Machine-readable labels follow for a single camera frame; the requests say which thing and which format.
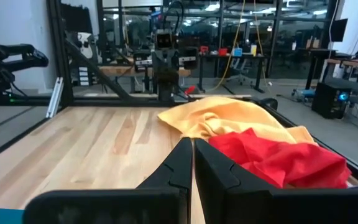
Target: wooden tabletop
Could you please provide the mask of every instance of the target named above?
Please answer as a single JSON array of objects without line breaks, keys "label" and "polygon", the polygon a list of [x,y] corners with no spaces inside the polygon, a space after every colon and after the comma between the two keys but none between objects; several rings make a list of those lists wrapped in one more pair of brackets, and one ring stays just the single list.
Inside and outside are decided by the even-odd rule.
[{"label": "wooden tabletop", "polygon": [[[122,74],[125,73],[124,76],[139,76],[139,77],[143,77],[144,76],[144,72],[136,72],[135,68],[130,66],[130,65],[126,65],[126,66],[99,66],[99,69],[108,76],[121,76]],[[153,76],[153,68],[147,68],[148,70],[148,76],[152,77]],[[179,68],[178,71],[179,76],[181,77],[188,77],[191,74],[191,70],[187,70],[184,68]]]},{"label": "wooden tabletop", "polygon": [[[66,108],[0,154],[0,208],[23,209],[57,189],[133,189],[180,140],[166,108]],[[194,178],[191,221],[204,216]]]},{"label": "wooden tabletop", "polygon": [[358,60],[338,60],[338,59],[327,59],[327,63],[334,63],[358,67]]}]

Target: white wall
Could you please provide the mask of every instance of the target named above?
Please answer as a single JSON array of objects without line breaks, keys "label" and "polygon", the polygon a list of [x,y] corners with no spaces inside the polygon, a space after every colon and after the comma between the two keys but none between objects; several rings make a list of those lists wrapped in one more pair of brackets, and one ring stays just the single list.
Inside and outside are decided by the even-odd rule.
[{"label": "white wall", "polygon": [[89,9],[89,15],[91,17],[93,34],[99,34],[99,22],[98,22],[98,8],[96,7],[96,0],[61,0],[64,4],[72,6],[83,6]]},{"label": "white wall", "polygon": [[[343,41],[334,43],[333,49],[342,53],[355,54],[358,50],[358,0],[341,2],[336,19],[347,19],[347,26]],[[334,73],[336,77],[341,77],[342,70],[337,66]]]},{"label": "white wall", "polygon": [[15,84],[40,93],[48,91],[56,79],[56,69],[45,0],[0,0],[0,44],[21,43],[32,44],[42,51],[50,59],[50,65],[15,72]]}]

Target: computer tower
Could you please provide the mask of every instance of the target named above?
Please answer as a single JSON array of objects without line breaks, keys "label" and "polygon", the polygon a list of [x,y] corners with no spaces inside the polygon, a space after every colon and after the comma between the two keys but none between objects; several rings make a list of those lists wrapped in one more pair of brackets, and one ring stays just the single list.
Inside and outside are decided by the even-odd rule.
[{"label": "computer tower", "polygon": [[350,88],[318,83],[311,110],[327,119],[342,119],[350,94]]}]

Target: teal object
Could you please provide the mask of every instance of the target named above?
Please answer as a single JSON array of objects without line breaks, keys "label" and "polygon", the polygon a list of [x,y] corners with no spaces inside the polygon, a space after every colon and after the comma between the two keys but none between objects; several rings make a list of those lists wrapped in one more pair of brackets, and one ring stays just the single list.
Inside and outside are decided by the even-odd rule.
[{"label": "teal object", "polygon": [[0,224],[22,224],[24,210],[0,208]]},{"label": "teal object", "polygon": [[235,57],[241,57],[242,56],[242,49],[241,48],[235,48],[233,50],[233,56]]}]

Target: yellow cable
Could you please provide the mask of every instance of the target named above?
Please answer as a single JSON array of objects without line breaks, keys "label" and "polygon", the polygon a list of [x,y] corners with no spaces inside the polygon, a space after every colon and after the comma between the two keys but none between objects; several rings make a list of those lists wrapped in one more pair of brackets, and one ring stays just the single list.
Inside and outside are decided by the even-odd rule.
[{"label": "yellow cable", "polygon": [[234,37],[234,42],[233,42],[232,49],[231,49],[231,52],[230,52],[230,55],[229,55],[229,59],[227,60],[227,65],[226,65],[226,69],[225,69],[225,71],[223,73],[223,76],[222,76],[221,80],[219,81],[219,83],[214,88],[212,88],[210,90],[205,90],[205,92],[213,91],[213,90],[216,90],[217,88],[219,88],[219,86],[221,86],[224,78],[226,77],[227,70],[229,69],[229,66],[230,66],[230,60],[231,60],[231,56],[232,56],[232,53],[233,53],[233,50],[234,50],[234,46],[237,43],[237,37],[239,35],[240,26],[241,26],[242,13],[244,12],[245,6],[246,6],[246,0],[242,0],[242,9],[241,9],[241,14],[240,14],[239,25],[237,26],[236,36]]},{"label": "yellow cable", "polygon": [[[254,11],[256,11],[256,0],[254,0]],[[260,47],[260,54],[262,54],[262,56],[263,56],[264,50],[263,50],[263,48],[262,48],[262,43],[261,43],[261,41],[260,41],[258,18],[257,18],[256,13],[254,13],[254,15],[255,15],[256,34],[257,34],[257,37],[258,37],[258,43],[259,43],[259,47]],[[271,95],[272,97],[274,97],[273,94],[272,94],[272,92],[270,91],[269,85],[267,84],[265,67],[263,67],[263,66],[262,66],[262,75],[263,75],[263,79],[264,79],[264,81],[265,81],[265,86],[266,86],[267,91],[270,93],[270,95]]]}]

